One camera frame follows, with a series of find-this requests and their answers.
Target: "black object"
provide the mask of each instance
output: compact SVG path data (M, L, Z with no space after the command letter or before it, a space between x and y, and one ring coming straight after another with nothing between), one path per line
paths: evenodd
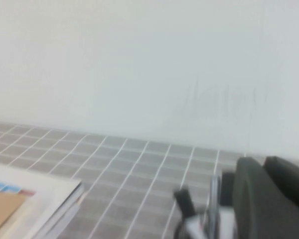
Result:
M267 157L264 169L280 191L299 207L299 167L278 157Z
M221 177L220 206L233 206L235 172L223 172Z
M179 191L174 191L174 197L181 211L183 220L196 215L188 188L182 188Z
M237 162L233 206L240 239L299 239L299 207L253 158Z

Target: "stack of paper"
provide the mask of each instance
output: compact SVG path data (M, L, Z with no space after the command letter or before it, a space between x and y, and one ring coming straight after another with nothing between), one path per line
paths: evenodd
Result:
M0 165L0 239L55 239L83 199L79 180Z

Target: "brown cover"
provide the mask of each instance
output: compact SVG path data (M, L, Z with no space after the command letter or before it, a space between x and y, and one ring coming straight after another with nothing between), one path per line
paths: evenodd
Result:
M25 199L23 195L0 193L0 227L23 204Z

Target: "white wall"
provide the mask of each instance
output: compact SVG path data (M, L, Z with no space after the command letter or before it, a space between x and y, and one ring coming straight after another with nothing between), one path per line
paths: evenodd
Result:
M299 0L0 1L0 120L299 156Z

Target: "book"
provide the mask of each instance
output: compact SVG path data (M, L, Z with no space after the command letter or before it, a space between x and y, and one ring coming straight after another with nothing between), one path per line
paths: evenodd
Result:
M0 239L44 238L72 207L79 207L83 192L79 180L0 165L0 193L26 198L0 228Z

